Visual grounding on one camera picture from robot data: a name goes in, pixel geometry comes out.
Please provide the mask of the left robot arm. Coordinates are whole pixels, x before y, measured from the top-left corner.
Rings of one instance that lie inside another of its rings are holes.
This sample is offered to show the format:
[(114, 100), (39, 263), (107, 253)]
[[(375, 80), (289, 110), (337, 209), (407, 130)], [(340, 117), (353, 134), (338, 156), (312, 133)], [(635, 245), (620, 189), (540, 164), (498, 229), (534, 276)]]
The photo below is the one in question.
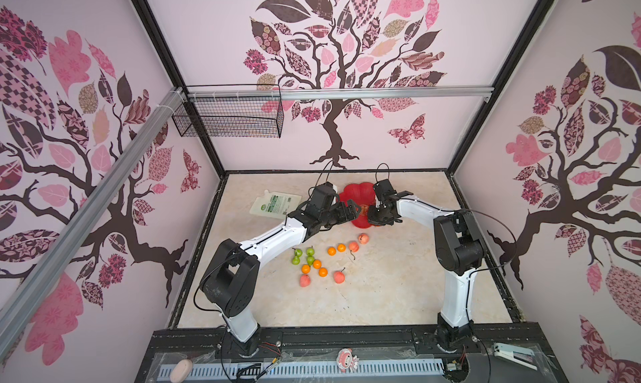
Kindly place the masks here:
[(361, 211), (355, 201), (341, 201), (333, 184), (320, 184), (275, 228), (239, 243), (222, 241), (195, 293), (215, 305), (236, 342), (256, 343), (260, 325), (250, 303), (260, 268), (312, 236), (356, 220)]

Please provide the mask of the red flower fruit bowl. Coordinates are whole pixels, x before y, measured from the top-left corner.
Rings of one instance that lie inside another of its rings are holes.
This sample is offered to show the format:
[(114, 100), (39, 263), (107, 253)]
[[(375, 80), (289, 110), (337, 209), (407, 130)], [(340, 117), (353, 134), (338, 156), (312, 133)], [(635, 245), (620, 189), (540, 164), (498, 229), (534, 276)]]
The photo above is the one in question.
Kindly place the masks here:
[(359, 216), (352, 221), (355, 227), (359, 229), (369, 229), (372, 227), (367, 217), (369, 209), (375, 207), (377, 201), (372, 183), (349, 184), (340, 193), (340, 199), (342, 202), (352, 200), (361, 208)]

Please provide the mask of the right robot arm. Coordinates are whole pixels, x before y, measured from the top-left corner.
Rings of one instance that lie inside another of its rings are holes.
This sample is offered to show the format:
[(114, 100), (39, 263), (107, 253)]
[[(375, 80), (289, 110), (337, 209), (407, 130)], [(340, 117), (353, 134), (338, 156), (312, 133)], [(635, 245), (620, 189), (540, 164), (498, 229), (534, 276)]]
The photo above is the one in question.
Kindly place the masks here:
[(472, 336), (472, 292), (487, 252), (472, 211), (434, 206), (409, 191), (396, 191), (388, 179), (375, 183), (373, 190), (376, 205), (367, 212), (371, 225), (392, 226), (410, 219), (433, 229), (437, 260), (446, 271), (436, 340), (444, 351), (452, 351)]

